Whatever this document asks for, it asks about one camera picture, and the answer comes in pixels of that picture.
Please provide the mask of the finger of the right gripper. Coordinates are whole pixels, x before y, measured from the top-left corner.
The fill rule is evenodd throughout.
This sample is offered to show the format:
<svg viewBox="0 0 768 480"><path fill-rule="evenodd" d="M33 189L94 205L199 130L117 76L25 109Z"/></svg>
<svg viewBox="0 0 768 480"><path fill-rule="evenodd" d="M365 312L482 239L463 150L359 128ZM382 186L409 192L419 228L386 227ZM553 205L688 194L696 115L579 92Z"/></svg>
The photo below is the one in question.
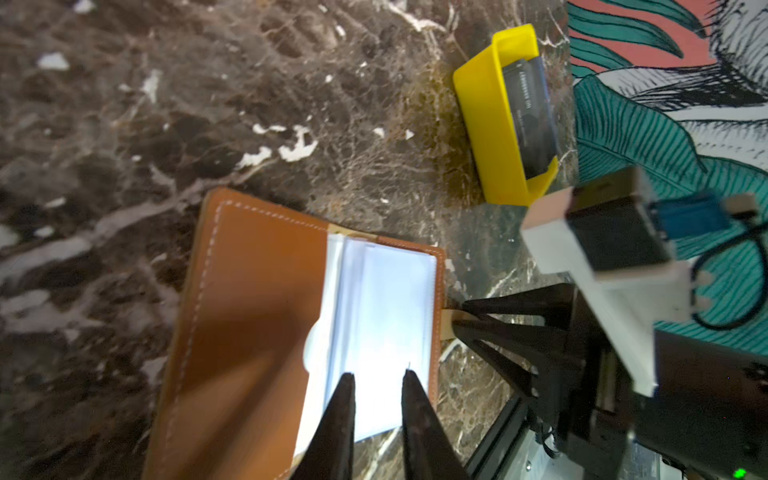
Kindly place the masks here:
<svg viewBox="0 0 768 480"><path fill-rule="evenodd" d="M502 297L467 300L462 310L481 319L492 315L538 316L545 326L568 327L576 286L559 283Z"/></svg>
<svg viewBox="0 0 768 480"><path fill-rule="evenodd" d="M576 372L566 354L568 334L549 326L499 320L455 320L456 337L485 360L523 399L535 401Z"/></svg>

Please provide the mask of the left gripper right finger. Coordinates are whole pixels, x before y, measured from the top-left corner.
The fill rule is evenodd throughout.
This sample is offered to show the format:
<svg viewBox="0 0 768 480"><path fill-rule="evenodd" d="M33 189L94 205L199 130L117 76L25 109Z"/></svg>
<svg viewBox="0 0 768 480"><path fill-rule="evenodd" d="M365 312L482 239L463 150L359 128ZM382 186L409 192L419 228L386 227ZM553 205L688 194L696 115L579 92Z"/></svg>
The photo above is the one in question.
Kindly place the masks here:
<svg viewBox="0 0 768 480"><path fill-rule="evenodd" d="M412 370L406 370L403 377L401 407L405 478L467 479L466 470Z"/></svg>

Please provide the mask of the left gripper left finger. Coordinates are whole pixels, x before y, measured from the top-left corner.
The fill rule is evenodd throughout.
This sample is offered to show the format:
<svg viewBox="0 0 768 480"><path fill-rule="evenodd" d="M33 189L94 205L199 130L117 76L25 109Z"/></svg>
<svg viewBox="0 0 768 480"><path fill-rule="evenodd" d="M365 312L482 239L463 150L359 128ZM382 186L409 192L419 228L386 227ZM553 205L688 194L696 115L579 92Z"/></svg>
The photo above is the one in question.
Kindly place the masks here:
<svg viewBox="0 0 768 480"><path fill-rule="evenodd" d="M350 480L355 429L355 377L344 373L291 480Z"/></svg>

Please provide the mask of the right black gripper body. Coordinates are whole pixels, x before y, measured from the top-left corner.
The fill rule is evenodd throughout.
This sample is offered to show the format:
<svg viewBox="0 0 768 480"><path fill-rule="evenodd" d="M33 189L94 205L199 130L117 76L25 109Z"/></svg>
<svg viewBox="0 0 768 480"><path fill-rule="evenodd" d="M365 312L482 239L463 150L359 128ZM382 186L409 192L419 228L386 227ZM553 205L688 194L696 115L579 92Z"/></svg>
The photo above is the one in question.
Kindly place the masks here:
<svg viewBox="0 0 768 480"><path fill-rule="evenodd" d="M702 475L767 476L767 360L666 332L655 335L659 385L635 393L574 287L528 292L543 318L529 392L557 448L597 478L614 479L630 442Z"/></svg>

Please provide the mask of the brown leather card holder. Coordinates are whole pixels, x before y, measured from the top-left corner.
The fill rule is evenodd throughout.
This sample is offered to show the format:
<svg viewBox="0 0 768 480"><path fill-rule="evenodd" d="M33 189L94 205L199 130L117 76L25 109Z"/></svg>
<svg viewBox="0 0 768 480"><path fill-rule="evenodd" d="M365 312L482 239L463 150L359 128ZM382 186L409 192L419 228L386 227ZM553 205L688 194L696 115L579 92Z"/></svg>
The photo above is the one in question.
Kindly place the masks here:
<svg viewBox="0 0 768 480"><path fill-rule="evenodd" d="M345 373L354 437L400 426L437 374L445 254L230 189L201 209L143 475L283 479Z"/></svg>

